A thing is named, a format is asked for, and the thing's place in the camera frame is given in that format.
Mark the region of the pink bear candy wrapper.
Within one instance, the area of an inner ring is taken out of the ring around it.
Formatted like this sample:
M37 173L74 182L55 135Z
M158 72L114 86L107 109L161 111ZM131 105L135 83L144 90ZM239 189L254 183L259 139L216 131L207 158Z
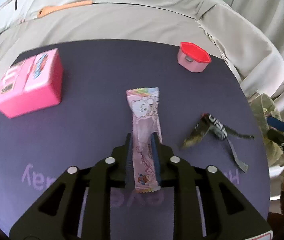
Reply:
M152 135L162 141L158 115L159 88L126 91L132 111L132 163L135 190L148 193L160 190L160 164Z

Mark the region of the beige covered sofa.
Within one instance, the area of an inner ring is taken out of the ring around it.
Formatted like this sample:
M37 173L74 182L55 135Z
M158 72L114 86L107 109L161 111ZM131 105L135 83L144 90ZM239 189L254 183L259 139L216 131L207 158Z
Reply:
M172 45L192 42L222 56L197 21L203 0L92 0L37 18L46 6L85 0L18 0L0 9L0 79L24 51L56 43L126 39Z

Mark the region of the pink cup with red rim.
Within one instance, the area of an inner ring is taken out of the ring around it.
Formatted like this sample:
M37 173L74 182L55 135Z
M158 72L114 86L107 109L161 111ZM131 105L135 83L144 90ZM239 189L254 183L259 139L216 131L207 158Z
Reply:
M190 42L181 42L177 55L178 63L192 73L200 73L211 63L206 50Z

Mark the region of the orange strip on sofa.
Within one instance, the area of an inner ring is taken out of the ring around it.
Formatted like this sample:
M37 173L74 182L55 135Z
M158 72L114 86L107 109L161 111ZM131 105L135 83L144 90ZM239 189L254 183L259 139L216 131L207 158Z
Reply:
M46 6L43 7L37 15L37 18L43 18L53 12L56 11L61 11L61 10L65 10L65 9L70 9L70 8L74 8L74 7L81 7L81 6L85 6L85 5L91 5L93 4L92 0L85 0L85 1L80 1L80 2L74 2L74 3L68 3L68 4L64 4L64 5L57 5L57 6Z

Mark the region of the white fringed throw blanket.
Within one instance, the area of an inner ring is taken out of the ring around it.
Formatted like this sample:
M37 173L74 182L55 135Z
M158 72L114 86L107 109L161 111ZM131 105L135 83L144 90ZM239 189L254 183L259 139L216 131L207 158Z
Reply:
M203 0L197 21L217 46L246 96L279 96L284 91L284 59L255 25L222 0Z

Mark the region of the pink box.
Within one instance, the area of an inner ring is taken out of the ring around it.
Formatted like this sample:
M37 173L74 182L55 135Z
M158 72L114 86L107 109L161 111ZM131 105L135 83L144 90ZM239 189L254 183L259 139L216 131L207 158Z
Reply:
M12 119L58 105L63 72L57 48L12 65L0 80L0 112Z

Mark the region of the black torn wrapper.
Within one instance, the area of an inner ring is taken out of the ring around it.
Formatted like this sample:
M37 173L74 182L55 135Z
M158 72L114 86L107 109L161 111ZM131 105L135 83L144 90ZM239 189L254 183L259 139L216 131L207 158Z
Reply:
M234 129L225 126L213 115L204 113L190 135L184 139L182 148L189 148L201 142L208 133L213 134L213 136L220 141L226 141L230 147L234 162L244 173L248 172L249 166L238 158L228 135L245 140L254 140L254 135L238 133Z

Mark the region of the round trash bin with bag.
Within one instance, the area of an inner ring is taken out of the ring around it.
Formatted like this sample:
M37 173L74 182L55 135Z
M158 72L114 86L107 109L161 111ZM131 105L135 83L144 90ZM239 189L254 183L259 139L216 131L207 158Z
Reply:
M282 120L274 101L267 94L254 93L250 98L248 98L248 103L263 136L268 166L284 166L284 152L281 146L278 146L278 144L274 143L267 137L267 131L270 129L270 126L267 123L267 117L270 115L280 121Z

